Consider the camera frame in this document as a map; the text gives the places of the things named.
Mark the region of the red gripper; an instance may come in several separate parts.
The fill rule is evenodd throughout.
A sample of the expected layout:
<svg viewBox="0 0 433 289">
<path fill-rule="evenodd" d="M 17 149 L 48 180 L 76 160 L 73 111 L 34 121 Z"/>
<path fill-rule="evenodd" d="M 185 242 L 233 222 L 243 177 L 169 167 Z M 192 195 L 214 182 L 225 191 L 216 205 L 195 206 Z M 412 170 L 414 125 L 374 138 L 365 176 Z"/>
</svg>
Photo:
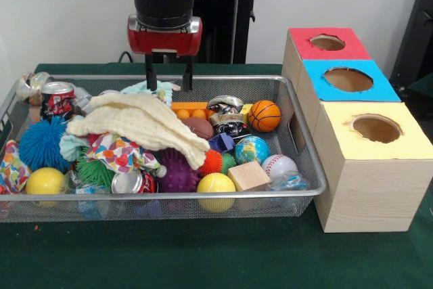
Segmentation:
<svg viewBox="0 0 433 289">
<path fill-rule="evenodd" d="M 146 85 L 149 90 L 157 88 L 157 74 L 153 68 L 153 53 L 175 53 L 185 56 L 183 90 L 192 90 L 193 56 L 200 49 L 202 20 L 193 16 L 186 27 L 176 30 L 158 30 L 142 25 L 135 14 L 128 17 L 127 35 L 134 53 L 145 54 Z"/>
</svg>

